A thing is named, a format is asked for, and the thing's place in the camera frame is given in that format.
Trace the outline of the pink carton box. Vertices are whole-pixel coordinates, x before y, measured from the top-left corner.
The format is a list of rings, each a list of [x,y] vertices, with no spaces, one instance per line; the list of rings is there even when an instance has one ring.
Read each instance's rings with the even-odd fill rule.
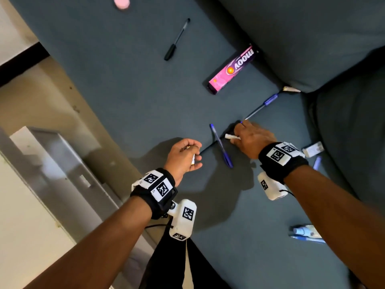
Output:
[[[216,95],[222,90],[244,67],[246,67],[259,54],[258,49],[250,45],[244,52],[233,58],[227,63],[212,79],[208,82],[208,90]]]

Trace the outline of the small white box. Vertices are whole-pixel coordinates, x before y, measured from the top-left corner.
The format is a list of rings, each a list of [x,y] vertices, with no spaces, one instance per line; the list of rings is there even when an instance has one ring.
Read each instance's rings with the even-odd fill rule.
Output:
[[[322,153],[325,149],[322,145],[322,142],[318,141],[312,145],[302,148],[301,150],[307,158],[311,158]]]

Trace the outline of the grey metal cabinet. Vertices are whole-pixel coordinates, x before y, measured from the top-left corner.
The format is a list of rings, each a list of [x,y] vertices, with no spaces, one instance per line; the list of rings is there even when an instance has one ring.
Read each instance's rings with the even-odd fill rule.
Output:
[[[75,242],[121,207],[59,132],[24,126],[10,139],[42,177],[34,192]]]

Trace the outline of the white tube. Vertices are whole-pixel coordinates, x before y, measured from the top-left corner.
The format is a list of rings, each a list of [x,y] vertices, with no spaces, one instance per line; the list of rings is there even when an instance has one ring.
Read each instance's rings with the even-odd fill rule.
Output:
[[[290,231],[298,236],[304,236],[308,238],[322,239],[322,236],[318,233],[313,225],[297,225],[290,228]]]

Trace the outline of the grey sofa back cushion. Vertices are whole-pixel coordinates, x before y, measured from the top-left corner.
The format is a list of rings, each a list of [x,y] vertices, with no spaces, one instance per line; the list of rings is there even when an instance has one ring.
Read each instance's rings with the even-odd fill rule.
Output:
[[[385,46],[385,0],[219,0],[283,82],[309,93]]]

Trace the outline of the black skirting strip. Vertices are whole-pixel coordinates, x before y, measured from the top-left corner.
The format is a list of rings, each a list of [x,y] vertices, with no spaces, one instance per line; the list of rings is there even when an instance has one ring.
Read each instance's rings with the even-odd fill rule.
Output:
[[[22,51],[9,61],[0,65],[0,87],[4,86],[15,77],[20,76],[28,69],[39,64],[50,54],[40,42]]]

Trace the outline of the black marker wrist band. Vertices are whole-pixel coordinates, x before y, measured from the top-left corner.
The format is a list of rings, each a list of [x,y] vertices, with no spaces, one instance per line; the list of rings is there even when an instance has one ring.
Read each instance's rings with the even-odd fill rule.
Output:
[[[271,179],[285,184],[284,179],[300,166],[308,166],[308,160],[298,148],[289,142],[273,142],[258,155],[261,168]]]
[[[176,194],[174,177],[163,168],[147,172],[131,188],[131,196],[140,197],[150,206],[153,220],[163,217],[170,210]]]

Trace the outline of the clear pen with blue grip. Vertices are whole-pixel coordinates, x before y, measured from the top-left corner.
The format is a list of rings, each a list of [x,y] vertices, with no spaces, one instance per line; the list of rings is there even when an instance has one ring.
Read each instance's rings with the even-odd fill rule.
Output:
[[[270,105],[273,101],[275,101],[280,94],[283,94],[284,91],[280,91],[272,96],[270,96],[267,100],[265,100],[260,106],[258,106],[254,111],[252,111],[248,116],[246,116],[244,119],[242,119],[240,122],[242,123],[245,120],[249,120],[251,117],[253,117],[256,113],[261,111],[262,109],[266,108],[268,105]]]

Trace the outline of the light blue pen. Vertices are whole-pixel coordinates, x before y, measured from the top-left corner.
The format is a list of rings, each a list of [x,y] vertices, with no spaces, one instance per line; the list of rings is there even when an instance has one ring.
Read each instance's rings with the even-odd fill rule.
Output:
[[[289,235],[289,237],[300,241],[326,243],[322,238],[311,238],[311,237],[306,237],[301,235]]]

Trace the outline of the grey sofa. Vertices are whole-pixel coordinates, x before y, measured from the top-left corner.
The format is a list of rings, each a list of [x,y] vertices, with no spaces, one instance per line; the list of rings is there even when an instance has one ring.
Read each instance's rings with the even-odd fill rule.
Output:
[[[185,176],[177,199],[197,204],[192,240],[232,288],[352,288],[327,245],[288,236],[289,226],[309,222],[296,199],[268,200],[259,162],[224,140],[231,169],[214,143],[209,124],[221,135],[290,86],[219,0],[130,0],[123,11],[113,0],[9,1],[140,173],[161,166],[183,137],[202,143],[203,167]],[[213,95],[209,80],[250,45],[259,54]],[[318,142],[310,93],[280,94],[251,120],[299,149]]]

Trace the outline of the person's left forearm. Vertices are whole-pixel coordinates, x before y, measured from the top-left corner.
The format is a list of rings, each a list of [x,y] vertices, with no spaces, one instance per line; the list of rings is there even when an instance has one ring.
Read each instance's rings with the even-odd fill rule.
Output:
[[[109,289],[152,216],[132,197],[24,289]]]

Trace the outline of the person's black trousers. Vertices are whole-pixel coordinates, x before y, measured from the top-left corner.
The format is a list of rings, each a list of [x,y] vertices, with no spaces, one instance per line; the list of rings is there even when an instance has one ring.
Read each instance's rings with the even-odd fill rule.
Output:
[[[171,223],[172,219],[146,266],[139,289],[182,289],[186,252],[194,289],[231,289],[190,238],[178,241],[170,237]]]

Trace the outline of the person's right hand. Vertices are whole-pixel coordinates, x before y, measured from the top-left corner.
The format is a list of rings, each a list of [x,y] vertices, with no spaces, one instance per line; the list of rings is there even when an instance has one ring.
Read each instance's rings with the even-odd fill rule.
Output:
[[[267,145],[277,142],[272,132],[249,120],[238,123],[234,128],[234,135],[242,140],[243,147],[239,148],[240,151],[253,160],[259,158],[260,152]]]

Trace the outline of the person's left hand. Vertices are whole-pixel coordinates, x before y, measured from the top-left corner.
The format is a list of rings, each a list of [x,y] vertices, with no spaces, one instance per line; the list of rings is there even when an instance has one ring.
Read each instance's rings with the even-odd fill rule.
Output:
[[[202,160],[201,147],[201,142],[189,138],[184,138],[172,146],[163,168],[173,176],[175,187],[179,186],[184,174],[188,172],[193,154],[195,154],[195,162]]]

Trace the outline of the person's right forearm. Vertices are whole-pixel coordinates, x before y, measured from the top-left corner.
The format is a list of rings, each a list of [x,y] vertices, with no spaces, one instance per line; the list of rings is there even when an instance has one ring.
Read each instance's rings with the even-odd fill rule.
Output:
[[[335,255],[367,289],[385,289],[385,218],[309,166],[284,181]]]

